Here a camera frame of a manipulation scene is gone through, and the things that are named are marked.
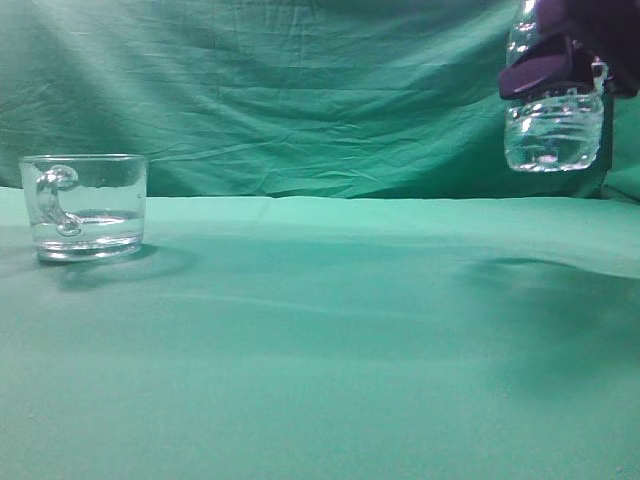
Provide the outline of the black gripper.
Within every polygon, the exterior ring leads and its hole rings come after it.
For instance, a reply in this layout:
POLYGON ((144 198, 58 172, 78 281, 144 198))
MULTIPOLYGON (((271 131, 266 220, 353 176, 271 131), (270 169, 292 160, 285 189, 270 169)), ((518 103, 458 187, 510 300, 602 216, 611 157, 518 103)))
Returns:
POLYGON ((637 1, 539 1, 535 12, 539 34, 549 38, 529 47, 501 71, 502 99, 572 88, 591 92, 593 55, 589 51, 608 65, 607 88, 612 96, 632 98, 639 93, 637 1))

